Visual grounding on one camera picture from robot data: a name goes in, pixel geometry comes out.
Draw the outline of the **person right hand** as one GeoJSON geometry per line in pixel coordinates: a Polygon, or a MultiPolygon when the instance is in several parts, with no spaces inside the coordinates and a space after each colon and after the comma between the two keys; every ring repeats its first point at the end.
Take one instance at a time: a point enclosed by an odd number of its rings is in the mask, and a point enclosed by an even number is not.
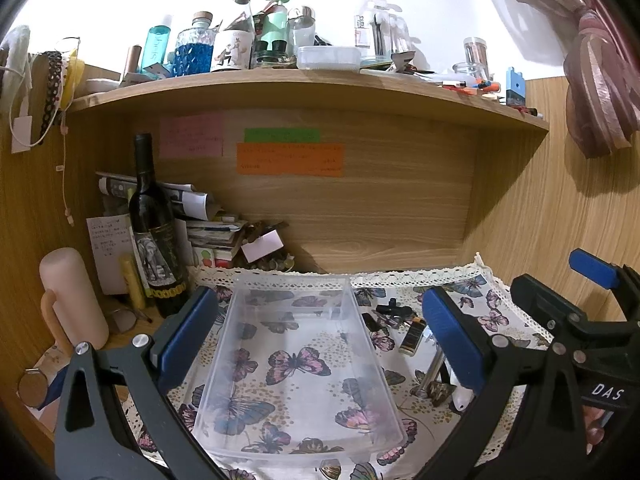
{"type": "Polygon", "coordinates": [[[604,425],[612,413],[602,410],[602,408],[587,405],[582,407],[582,412],[584,413],[586,428],[587,453],[590,454],[593,449],[602,442],[604,438],[604,425]]]}

